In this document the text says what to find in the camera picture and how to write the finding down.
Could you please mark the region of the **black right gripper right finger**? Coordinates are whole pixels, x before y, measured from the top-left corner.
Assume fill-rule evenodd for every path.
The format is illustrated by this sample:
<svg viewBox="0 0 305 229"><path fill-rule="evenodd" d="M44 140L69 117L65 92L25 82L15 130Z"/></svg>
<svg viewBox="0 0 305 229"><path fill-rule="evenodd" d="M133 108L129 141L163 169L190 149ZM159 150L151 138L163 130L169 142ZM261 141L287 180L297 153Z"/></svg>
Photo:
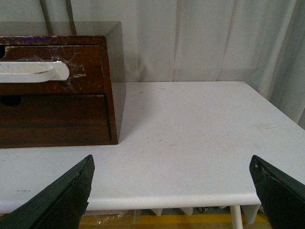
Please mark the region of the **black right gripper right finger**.
<svg viewBox="0 0 305 229"><path fill-rule="evenodd" d="M273 229L305 227L305 185L254 155L249 171Z"/></svg>

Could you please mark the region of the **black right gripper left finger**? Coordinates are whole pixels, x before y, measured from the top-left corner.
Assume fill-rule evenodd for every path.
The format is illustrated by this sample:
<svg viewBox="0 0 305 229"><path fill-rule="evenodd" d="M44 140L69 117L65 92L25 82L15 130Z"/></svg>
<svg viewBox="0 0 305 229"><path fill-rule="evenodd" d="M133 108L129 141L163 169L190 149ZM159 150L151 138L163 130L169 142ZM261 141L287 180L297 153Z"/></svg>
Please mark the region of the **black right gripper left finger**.
<svg viewBox="0 0 305 229"><path fill-rule="evenodd" d="M76 229L88 206L94 174L92 155L0 221L2 229Z"/></svg>

